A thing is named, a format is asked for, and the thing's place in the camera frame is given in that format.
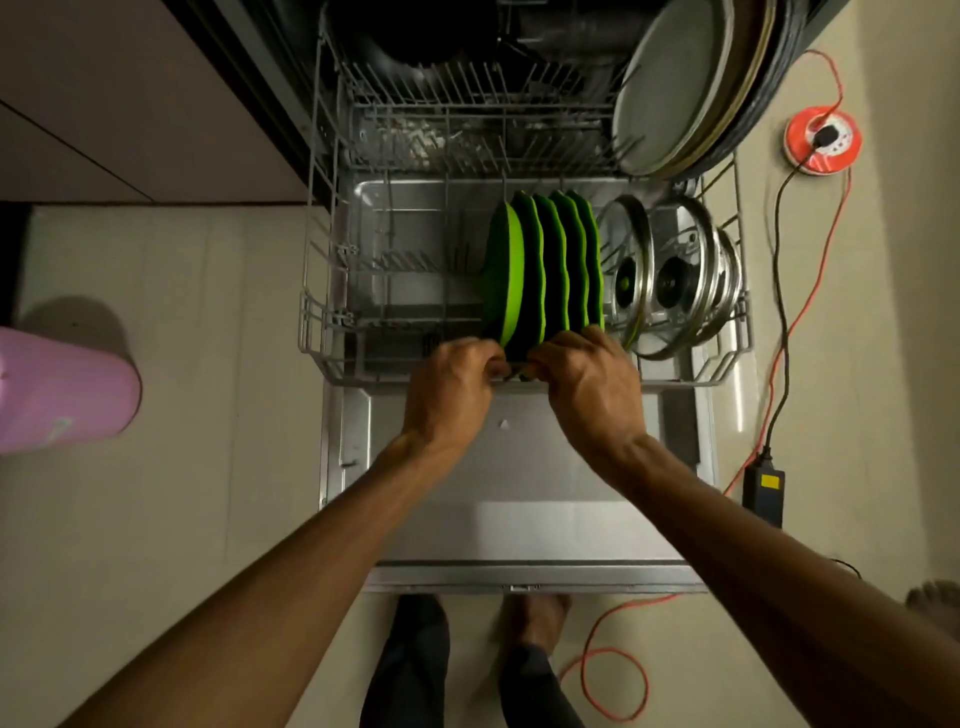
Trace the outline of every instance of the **open dishwasher door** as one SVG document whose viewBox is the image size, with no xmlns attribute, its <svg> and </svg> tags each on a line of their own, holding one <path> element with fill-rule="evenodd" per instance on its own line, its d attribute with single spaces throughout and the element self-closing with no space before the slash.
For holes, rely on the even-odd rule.
<svg viewBox="0 0 960 728">
<path fill-rule="evenodd" d="M 329 387 L 327 394 L 324 502 L 400 432 L 405 401 L 401 387 Z M 650 434 L 712 483 L 709 391 L 646 394 L 644 411 Z M 398 530 L 367 581 L 375 591 L 702 588 L 657 529 L 574 451 L 546 387 L 530 383 L 497 387 L 464 459 Z"/>
</svg>

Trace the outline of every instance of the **wire rack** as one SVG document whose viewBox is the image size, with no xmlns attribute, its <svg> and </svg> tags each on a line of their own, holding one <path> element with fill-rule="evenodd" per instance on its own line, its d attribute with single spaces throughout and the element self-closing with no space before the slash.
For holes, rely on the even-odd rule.
<svg viewBox="0 0 960 728">
<path fill-rule="evenodd" d="M 342 57 L 322 13 L 300 348 L 331 383 L 405 382 L 440 342 L 480 332 L 487 227 L 514 191 L 576 189 L 598 211 L 625 192 L 651 209 L 671 193 L 669 182 L 620 171 L 630 148 L 617 149 L 610 128 L 625 66 L 551 59 L 518 81 L 495 64 L 457 63 L 386 82 Z M 316 202 L 322 186 L 327 208 Z M 736 159 L 686 192 L 730 234 L 742 265 Z M 607 275 L 622 253 L 602 250 Z M 745 286 L 713 339 L 638 366 L 648 388 L 710 386 L 752 347 Z"/>
</svg>

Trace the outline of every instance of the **floor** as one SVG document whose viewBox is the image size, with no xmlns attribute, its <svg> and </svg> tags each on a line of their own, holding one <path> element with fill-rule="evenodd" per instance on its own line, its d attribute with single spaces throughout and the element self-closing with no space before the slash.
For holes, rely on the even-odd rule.
<svg viewBox="0 0 960 728">
<path fill-rule="evenodd" d="M 817 46 L 835 54 L 846 108 L 872 140 L 879 124 L 861 38 L 877 31 L 861 5 L 854 0 Z M 765 234 L 785 174 L 777 133 L 797 109 L 830 101 L 831 84 L 818 59 L 800 60 L 740 150 L 757 350 L 715 394 L 725 477 L 751 446 L 758 382 L 778 335 Z M 804 179 L 787 193 L 791 311 L 815 277 L 840 191 L 839 180 Z M 931 564 L 956 564 L 931 559 L 944 541 L 930 527 L 956 523 L 960 508 L 931 516 L 950 501 L 930 500 L 931 478 L 918 466 L 886 195 L 868 143 L 822 293 L 791 349 L 794 394 L 775 456 L 788 473 L 785 530 L 900 599 Z M 11 724 L 54 724 L 314 512 L 323 386 L 295 343 L 302 225 L 302 210 L 276 207 L 37 212 L 20 324 L 102 336 L 137 362 L 145 390 L 136 420 L 113 440 L 0 459 L 0 704 Z M 622 598 L 574 600 L 557 664 Z M 489 675 L 500 598 L 444 604 L 453 638 L 447 724 L 501 725 Z M 292 725 L 356 724 L 391 610 L 388 596 L 357 599 Z M 803 725 L 710 595 L 619 615 L 598 641 L 646 666 L 645 726 Z M 591 684 L 617 712 L 640 695 L 639 677 L 616 658 L 591 667 Z M 566 688 L 588 726 L 607 724 L 576 679 Z"/>
</svg>

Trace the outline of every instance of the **pink trash bin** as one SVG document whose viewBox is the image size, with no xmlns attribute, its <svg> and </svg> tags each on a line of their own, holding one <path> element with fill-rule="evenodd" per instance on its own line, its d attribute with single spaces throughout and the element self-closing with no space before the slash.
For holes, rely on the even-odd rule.
<svg viewBox="0 0 960 728">
<path fill-rule="evenodd" d="M 116 354 L 0 327 L 0 453 L 115 435 L 139 404 L 136 369 Z"/>
</svg>

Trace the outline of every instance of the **forearm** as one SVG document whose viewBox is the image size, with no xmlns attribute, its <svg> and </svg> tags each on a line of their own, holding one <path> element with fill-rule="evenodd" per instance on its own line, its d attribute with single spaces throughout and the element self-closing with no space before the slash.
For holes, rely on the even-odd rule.
<svg viewBox="0 0 960 728">
<path fill-rule="evenodd" d="M 66 725 L 282 726 L 390 533 L 450 467 L 398 438 L 321 513 L 232 579 Z"/>
<path fill-rule="evenodd" d="M 605 477 L 708 586 L 723 580 L 715 594 L 725 605 L 733 585 L 745 598 L 775 610 L 817 649 L 905 704 L 935 711 L 937 717 L 960 710 L 953 690 L 960 680 L 960 647 L 703 484 L 652 438 L 638 438 Z M 759 635 L 751 634 L 750 625 L 740 626 L 756 643 Z"/>
</svg>

